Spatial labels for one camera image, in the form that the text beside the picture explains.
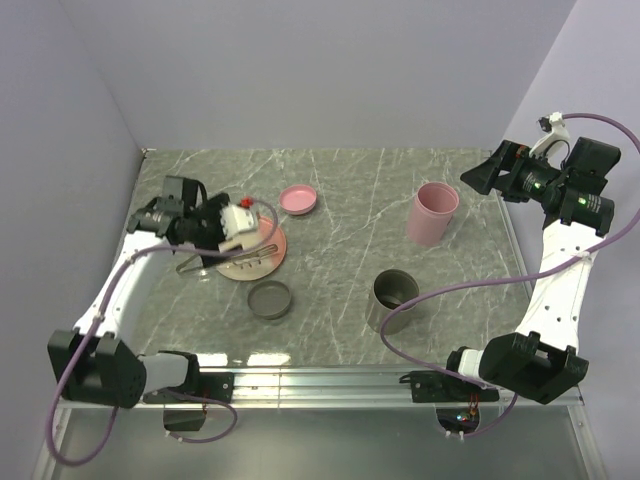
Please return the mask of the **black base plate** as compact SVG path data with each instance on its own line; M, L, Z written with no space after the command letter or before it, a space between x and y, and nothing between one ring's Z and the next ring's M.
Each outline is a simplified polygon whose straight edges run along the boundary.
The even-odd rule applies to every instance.
M171 387L145 394L141 401L145 404L201 403L202 398L229 404L233 397L235 374L230 371L201 373L196 386Z
M471 400L497 402L497 389L482 389L467 381L431 370L411 371L399 378L407 384L413 403L469 403Z

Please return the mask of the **pink cylindrical container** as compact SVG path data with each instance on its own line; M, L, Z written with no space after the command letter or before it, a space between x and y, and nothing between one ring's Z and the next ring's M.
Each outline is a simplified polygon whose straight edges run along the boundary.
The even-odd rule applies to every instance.
M429 182L422 185L411 205L406 224L407 237L424 247L437 245L458 206L458 193L448 184Z

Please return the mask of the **metal serving tongs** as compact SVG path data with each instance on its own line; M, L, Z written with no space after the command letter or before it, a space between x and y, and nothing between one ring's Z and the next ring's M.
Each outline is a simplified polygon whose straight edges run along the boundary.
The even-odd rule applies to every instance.
M279 247L276 244L269 244L249 253L238 254L220 260L218 263L244 268L245 266L251 266L253 263L261 264L264 258L270 257L278 251ZM210 268L210 265L206 266L205 261L199 255L192 255L187 260L180 263L176 267L175 271L179 275L186 275L192 272L206 271L208 268Z

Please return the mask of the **pink and cream plate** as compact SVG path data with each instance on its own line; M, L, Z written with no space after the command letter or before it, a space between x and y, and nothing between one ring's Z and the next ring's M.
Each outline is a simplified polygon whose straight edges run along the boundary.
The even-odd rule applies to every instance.
M241 236L243 248L255 246L271 231L273 221L261 217L259 231ZM270 240L260 249L253 251L249 257L229 260L216 266L222 276L235 281L256 281L273 273L284 261L287 252L287 239L280 226Z

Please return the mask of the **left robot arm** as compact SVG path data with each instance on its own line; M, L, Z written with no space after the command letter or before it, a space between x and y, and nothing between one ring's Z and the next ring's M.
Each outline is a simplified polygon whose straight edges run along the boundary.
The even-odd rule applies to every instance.
M120 255L88 310L72 329L52 334L47 350L55 397L126 409L165 389L180 402L196 399L203 379L195 355L139 355L130 338L178 247L192 245L220 260L220 244L237 234L246 215L226 193L210 197L198 180L166 177L161 195L130 215Z

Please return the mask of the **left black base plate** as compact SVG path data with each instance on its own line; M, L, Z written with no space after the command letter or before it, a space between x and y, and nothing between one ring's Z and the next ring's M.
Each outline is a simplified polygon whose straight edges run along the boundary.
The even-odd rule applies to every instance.
M233 397L235 374L230 371L201 373L196 386L171 387L145 394L141 401L145 404L201 403L202 398L229 404Z

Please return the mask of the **grey round lid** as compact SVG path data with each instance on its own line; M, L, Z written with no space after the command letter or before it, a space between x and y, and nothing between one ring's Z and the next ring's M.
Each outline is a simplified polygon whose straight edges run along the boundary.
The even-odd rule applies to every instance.
M266 320L284 316L290 309L292 294L280 281L267 280L253 286L248 293L247 304L251 312Z

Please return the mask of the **aluminium mounting rail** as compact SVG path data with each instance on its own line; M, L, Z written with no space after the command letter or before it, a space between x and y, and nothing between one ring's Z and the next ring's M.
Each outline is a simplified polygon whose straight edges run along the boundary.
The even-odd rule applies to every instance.
M325 368L208 368L204 372L230 371L235 374L229 405L247 408L395 408L412 406L468 407L509 404L513 393L497 389L497 402L471 400L469 403L413 403L407 384L399 378L417 370L407 365L335 366Z

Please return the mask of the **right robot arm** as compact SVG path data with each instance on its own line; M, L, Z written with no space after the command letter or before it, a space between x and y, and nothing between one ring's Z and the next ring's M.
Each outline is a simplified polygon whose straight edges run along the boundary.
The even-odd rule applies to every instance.
M584 379L589 363L578 354L578 326L595 260L589 249L609 232L614 203L601 193L620 158L619 148L581 137L555 168L529 147L504 140L488 160L462 174L480 194L497 190L507 201L541 205L545 275L514 332L482 350L461 347L449 355L441 376L448 397L464 399L483 381L548 404Z

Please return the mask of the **pink round lid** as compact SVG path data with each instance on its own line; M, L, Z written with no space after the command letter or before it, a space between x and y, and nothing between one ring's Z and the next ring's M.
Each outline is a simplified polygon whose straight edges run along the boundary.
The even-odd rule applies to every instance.
M316 190L304 184L285 188L279 195L279 205L289 215L299 216L311 212L316 206Z

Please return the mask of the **grey cylindrical container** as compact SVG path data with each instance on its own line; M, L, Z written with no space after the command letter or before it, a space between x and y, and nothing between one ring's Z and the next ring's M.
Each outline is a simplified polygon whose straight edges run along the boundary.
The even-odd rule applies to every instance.
M364 314L366 324L378 333L384 318L391 311L419 294L419 285L409 273L398 269L381 272L369 292Z

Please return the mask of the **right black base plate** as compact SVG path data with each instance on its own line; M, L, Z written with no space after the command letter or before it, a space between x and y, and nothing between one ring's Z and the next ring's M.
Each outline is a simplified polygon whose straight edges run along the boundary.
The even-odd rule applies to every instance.
M482 389L467 381L431 370L411 371L399 378L407 384L413 403L469 403L471 400L497 402L497 389Z

